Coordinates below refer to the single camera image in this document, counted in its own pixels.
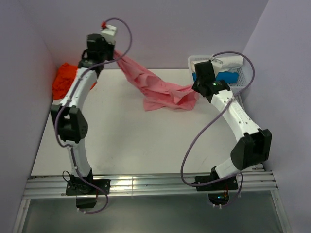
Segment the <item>pink t shirt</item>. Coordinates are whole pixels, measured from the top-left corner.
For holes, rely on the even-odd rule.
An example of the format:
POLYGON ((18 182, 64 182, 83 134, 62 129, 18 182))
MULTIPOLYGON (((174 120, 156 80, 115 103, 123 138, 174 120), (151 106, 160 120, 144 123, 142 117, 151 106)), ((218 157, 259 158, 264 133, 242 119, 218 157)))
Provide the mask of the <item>pink t shirt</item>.
POLYGON ((114 57, 119 59, 117 64, 127 81, 143 94, 145 111, 163 107, 190 111, 199 100, 199 94, 191 85, 181 86, 166 82, 129 57, 121 57, 117 50, 114 51, 114 57))

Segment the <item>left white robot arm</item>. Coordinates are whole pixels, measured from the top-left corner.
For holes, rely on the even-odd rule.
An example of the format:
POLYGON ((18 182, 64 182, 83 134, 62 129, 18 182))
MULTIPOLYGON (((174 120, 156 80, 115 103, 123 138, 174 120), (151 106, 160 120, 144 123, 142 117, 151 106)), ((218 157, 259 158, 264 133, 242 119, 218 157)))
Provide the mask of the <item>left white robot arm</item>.
POLYGON ((69 151, 70 178, 76 181, 82 177, 77 188, 84 194, 94 190, 95 182, 92 180, 92 169, 86 156, 85 137, 88 123, 82 108, 105 62, 113 60, 115 43, 113 35, 89 34, 72 85, 61 102, 50 108, 56 140, 69 151))

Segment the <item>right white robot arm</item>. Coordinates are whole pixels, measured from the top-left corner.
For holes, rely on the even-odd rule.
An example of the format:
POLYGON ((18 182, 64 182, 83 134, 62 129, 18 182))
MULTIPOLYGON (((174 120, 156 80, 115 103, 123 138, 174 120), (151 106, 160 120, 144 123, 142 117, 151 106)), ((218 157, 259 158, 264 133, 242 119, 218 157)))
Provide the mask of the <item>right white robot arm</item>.
POLYGON ((228 176, 268 160, 272 133, 261 129, 250 119, 226 81, 216 80, 211 61, 196 63, 194 69, 196 80, 193 90, 223 113, 237 141, 229 158, 216 166, 216 174, 210 177, 211 186, 221 189, 226 185, 228 176))

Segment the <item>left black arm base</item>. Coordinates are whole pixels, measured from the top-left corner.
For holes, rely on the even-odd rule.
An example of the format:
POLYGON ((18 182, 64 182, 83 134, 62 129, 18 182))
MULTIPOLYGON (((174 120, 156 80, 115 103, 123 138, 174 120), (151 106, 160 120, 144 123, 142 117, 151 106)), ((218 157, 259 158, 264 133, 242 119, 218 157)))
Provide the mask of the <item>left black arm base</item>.
POLYGON ((76 198, 76 207, 79 209, 92 209, 97 204, 98 196, 108 195, 110 190, 110 179, 94 179, 93 172, 90 170, 86 177, 83 177, 87 182, 103 190, 100 191, 97 188, 85 183, 79 177, 75 177, 69 174, 68 171, 63 171, 62 178, 67 183, 66 196, 83 196, 83 195, 95 195, 94 198, 76 198))

